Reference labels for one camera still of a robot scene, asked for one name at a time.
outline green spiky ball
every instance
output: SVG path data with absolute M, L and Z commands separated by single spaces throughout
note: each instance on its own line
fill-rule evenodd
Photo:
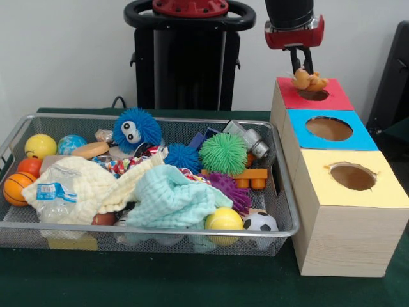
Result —
M 230 176 L 244 172 L 247 149 L 244 140 L 235 134 L 218 133 L 205 141 L 200 149 L 200 159 L 210 173 Z

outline wooden box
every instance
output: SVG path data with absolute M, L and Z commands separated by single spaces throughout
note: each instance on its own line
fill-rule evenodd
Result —
M 307 97 L 275 84 L 277 127 L 300 212 L 301 275 L 380 277 L 409 218 L 409 198 L 339 83 Z
M 294 181 L 301 275 L 382 277 L 409 199 L 381 152 L 302 149 Z

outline plastic wrapper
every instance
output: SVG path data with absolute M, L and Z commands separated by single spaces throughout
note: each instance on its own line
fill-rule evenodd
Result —
M 73 190 L 73 178 L 81 174 L 58 165 L 50 166 L 48 184 L 39 184 L 36 199 L 38 218 L 43 223 L 58 223 L 71 213 L 77 202 Z
M 112 131 L 106 129 L 98 129 L 95 132 L 95 138 L 98 142 L 106 142 L 108 144 L 113 142 L 112 135 Z

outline blue fuzzy toy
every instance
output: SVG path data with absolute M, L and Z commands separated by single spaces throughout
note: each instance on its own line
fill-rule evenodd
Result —
M 112 138 L 120 150 L 132 154 L 142 143 L 160 145 L 162 131 L 151 114 L 135 107 L 116 120 Z
M 167 149 L 169 153 L 164 160 L 166 164 L 177 168 L 188 168 L 194 175 L 200 172 L 199 153 L 193 148 L 183 144 L 170 144 Z

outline green table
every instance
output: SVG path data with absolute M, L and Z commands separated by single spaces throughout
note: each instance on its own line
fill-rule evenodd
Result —
M 42 112 L 120 114 L 118 109 Z M 268 120 L 268 112 L 153 111 Z M 0 249 L 0 306 L 408 306 L 409 237 L 384 278 L 304 277 L 291 240 L 274 258 Z

